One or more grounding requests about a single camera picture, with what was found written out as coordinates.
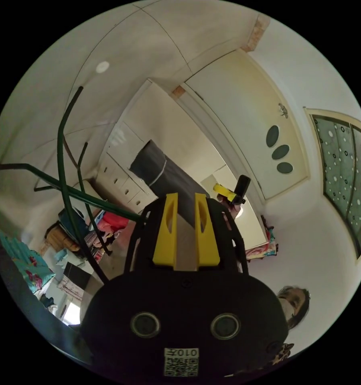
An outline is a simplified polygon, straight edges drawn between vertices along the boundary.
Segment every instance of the black rolled mat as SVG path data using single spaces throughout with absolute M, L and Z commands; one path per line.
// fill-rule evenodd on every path
M 195 193 L 208 192 L 185 173 L 150 140 L 140 150 L 130 171 L 142 179 L 158 197 L 178 193 L 178 214 L 192 227 L 195 224 Z

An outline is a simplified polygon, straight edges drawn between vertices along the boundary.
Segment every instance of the oval door decoration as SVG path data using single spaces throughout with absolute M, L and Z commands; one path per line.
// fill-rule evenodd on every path
M 287 144 L 283 144 L 274 150 L 274 152 L 272 153 L 272 158 L 274 160 L 282 159 L 288 154 L 289 150 L 290 147 Z
M 277 164 L 277 170 L 281 174 L 290 174 L 293 171 L 293 166 L 288 162 L 281 162 Z
M 280 129 L 278 126 L 271 126 L 268 130 L 268 133 L 266 135 L 266 144 L 267 146 L 273 147 L 278 140 L 278 137 L 280 136 Z

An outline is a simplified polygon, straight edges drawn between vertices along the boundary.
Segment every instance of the door handle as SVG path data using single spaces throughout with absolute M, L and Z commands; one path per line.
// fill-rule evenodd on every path
M 281 116 L 284 116 L 287 119 L 289 117 L 289 114 L 286 107 L 282 103 L 279 103 L 278 106 L 280 108 Z

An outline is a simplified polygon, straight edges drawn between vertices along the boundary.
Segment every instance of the ceiling light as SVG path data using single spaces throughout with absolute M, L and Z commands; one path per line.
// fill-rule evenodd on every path
M 103 73 L 108 70 L 108 67 L 110 66 L 110 63 L 108 61 L 102 61 L 96 66 L 96 72 L 97 73 Z

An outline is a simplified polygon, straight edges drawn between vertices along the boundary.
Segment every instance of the cabinet drawer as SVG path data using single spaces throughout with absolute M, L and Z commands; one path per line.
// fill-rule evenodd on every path
M 120 194 L 123 196 L 123 200 L 126 203 L 130 202 L 131 199 L 133 199 L 136 194 L 138 194 L 138 192 L 142 191 L 131 178 L 128 178 L 119 190 Z
M 111 177 L 115 170 L 115 165 L 116 162 L 108 154 L 106 154 L 99 167 L 98 175 L 101 174 L 104 177 Z
M 116 188 L 122 188 L 128 179 L 127 173 L 124 172 L 117 163 L 115 163 L 115 168 L 110 176 L 110 183 Z
M 116 188 L 121 188 L 128 179 L 127 173 L 108 154 L 101 163 L 97 177 Z
M 136 213 L 141 212 L 148 204 L 155 200 L 153 194 L 146 194 L 143 190 L 138 192 L 129 202 L 128 206 Z

